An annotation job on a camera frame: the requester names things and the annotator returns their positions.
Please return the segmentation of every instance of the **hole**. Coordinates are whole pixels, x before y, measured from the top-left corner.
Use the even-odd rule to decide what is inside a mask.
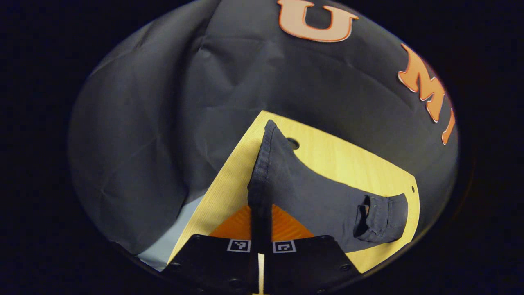
[[[298,144],[298,141],[296,141],[293,138],[288,138],[288,141],[289,141],[289,145],[291,145],[292,149],[298,150],[298,148],[300,147],[300,144]]]
[[[244,285],[244,284],[242,283],[242,281],[237,280],[237,279],[232,279],[232,280],[230,281],[230,286],[231,286],[231,288],[233,288],[233,289],[239,289],[239,288],[242,288],[243,285]]]
[[[291,287],[293,287],[293,282],[290,281],[290,280],[287,280],[287,281],[282,281],[280,283],[278,283],[278,286],[282,289],[289,289]]]
[[[182,265],[174,262],[174,263],[171,263],[169,269],[174,272],[179,272],[182,269]]]
[[[350,269],[351,269],[351,266],[349,264],[344,264],[343,266],[340,267],[341,271],[348,271]]]

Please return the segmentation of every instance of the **seam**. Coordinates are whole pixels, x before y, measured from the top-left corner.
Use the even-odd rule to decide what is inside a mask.
[[[199,44],[199,47],[198,47],[199,50],[200,50],[200,48],[202,48],[202,44],[204,43],[204,39],[205,39],[205,37],[206,37],[206,35],[208,33],[209,24],[213,20],[213,17],[215,16],[215,12],[216,12],[216,10],[218,9],[218,7],[220,6],[221,3],[222,3],[222,0],[219,1],[219,3],[216,5],[215,9],[213,9],[213,12],[211,13],[211,17],[209,18],[209,22],[205,26],[204,33],[202,34],[202,40],[200,40],[200,44]]]
[[[151,140],[149,140],[147,143],[143,144],[142,146],[140,146],[135,152],[133,152],[129,157],[127,157],[126,159],[122,160],[117,166],[116,168],[114,168],[110,173],[109,175],[107,176],[107,178],[103,181],[103,184],[102,184],[102,188],[101,188],[101,191],[102,193],[105,194],[105,187],[107,186],[107,184],[109,183],[109,180],[118,172],[118,170],[120,170],[120,168],[122,166],[124,166],[125,164],[127,164],[127,162],[129,160],[131,160],[132,158],[134,158],[136,155],[140,154],[145,148],[147,148],[148,146],[150,146],[153,142],[155,142],[157,139],[159,139],[166,131],[163,131],[163,132],[160,132],[158,134],[156,134]]]
[[[111,64],[112,62],[116,61],[116,60],[119,60],[121,58],[123,58],[124,56],[127,56],[131,53],[133,53],[134,51],[133,50],[130,50],[130,51],[127,51],[127,52],[124,52],[106,62],[104,62],[103,64],[99,65],[98,67],[96,67],[94,69],[94,71],[88,76],[88,79],[90,79],[91,77],[93,77],[96,73],[98,73],[100,70],[104,69],[107,65]]]
[[[274,40],[271,40],[271,39],[263,39],[263,38],[253,38],[253,37],[235,37],[235,36],[225,36],[225,37],[207,37],[209,39],[238,39],[238,40],[247,40],[247,41],[253,41],[253,40],[259,40],[259,41],[263,41],[263,42],[272,42],[272,43],[276,43]],[[300,50],[305,50],[305,51],[309,51],[309,52],[314,52],[315,54],[318,54],[318,55],[321,55],[321,56],[324,56],[324,57],[328,57],[336,62],[339,62],[339,63],[342,63],[342,64],[345,64],[347,65],[348,67],[351,67],[355,70],[357,70],[358,72],[362,73],[363,75],[366,76],[366,78],[368,78],[369,80],[373,81],[375,84],[379,85],[380,87],[382,87],[383,89],[387,90],[388,92],[392,93],[395,97],[397,97],[400,101],[402,101],[402,103],[404,105],[406,105],[406,107],[408,107],[408,109],[412,110],[411,106],[404,100],[402,99],[401,96],[399,96],[398,94],[396,94],[395,92],[393,92],[393,90],[389,89],[388,87],[386,87],[384,84],[382,84],[377,78],[371,76],[370,74],[368,74],[367,72],[363,71],[362,69],[359,69],[357,67],[355,67],[355,65],[349,63],[348,61],[344,60],[344,59],[341,59],[339,57],[334,57],[334,56],[331,56],[329,54],[326,54],[324,52],[321,52],[321,51],[318,51],[318,50],[314,50],[314,49],[311,49],[311,48],[305,48],[305,47],[300,47],[298,45],[295,45],[293,43],[286,43],[286,46],[291,46],[293,48],[296,48],[296,49],[300,49]]]
[[[142,45],[146,42],[146,38],[149,37],[149,34],[151,33],[151,30],[156,27],[157,25],[157,18],[154,19],[150,24],[149,27],[146,29],[140,40],[137,42],[137,44],[133,47],[132,51],[135,51],[142,47]]]
[[[267,169],[265,171],[265,175],[264,175],[264,192],[266,192],[266,186],[267,186],[267,178],[268,178],[268,175],[269,175],[269,167],[271,166],[271,143],[273,142],[273,134],[275,133],[275,129],[277,128],[277,126],[273,126],[273,130],[271,130],[271,136],[269,137],[269,151],[267,153]]]
[[[393,210],[394,210],[393,203],[394,203],[394,201],[392,201],[392,200],[388,200],[388,202],[387,202],[387,205],[388,205],[388,219],[386,221],[386,229],[384,230],[384,233],[388,230],[388,228],[393,228],[394,227],[393,224],[392,224],[393,220],[391,220],[391,217],[393,215]]]

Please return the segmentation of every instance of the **black fabric backdrop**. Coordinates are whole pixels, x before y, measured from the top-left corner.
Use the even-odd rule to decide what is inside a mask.
[[[340,6],[317,0],[306,16],[316,27],[330,20],[322,5]],[[359,19],[350,38],[326,44],[285,33],[272,0],[199,0],[107,54],[78,95],[68,138],[73,183],[98,229],[133,254],[147,249],[267,110],[413,175],[420,197],[414,239],[425,232],[456,177],[460,122],[445,146],[440,138],[452,95],[434,123],[419,94],[397,78],[408,64],[405,41],[342,8]]]
[[[4,293],[177,293],[121,256],[74,197],[66,159],[70,111],[86,74],[121,40],[182,3],[8,2],[8,247]],[[522,202],[516,19],[502,2],[353,2],[416,48],[446,81],[475,170],[436,226],[355,292],[507,293],[523,272],[510,228]]]

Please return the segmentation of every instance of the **yellow wooden board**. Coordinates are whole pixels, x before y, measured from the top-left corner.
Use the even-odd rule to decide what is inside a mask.
[[[300,122],[262,111],[204,195],[175,245],[169,262],[191,235],[209,235],[229,216],[247,205],[247,184],[268,120],[273,120],[284,136],[299,142],[300,148],[294,151],[295,154],[318,174],[384,197],[401,193],[406,195],[408,221],[400,239],[346,253],[359,272],[377,266],[413,239],[420,209],[415,177],[354,144]]]

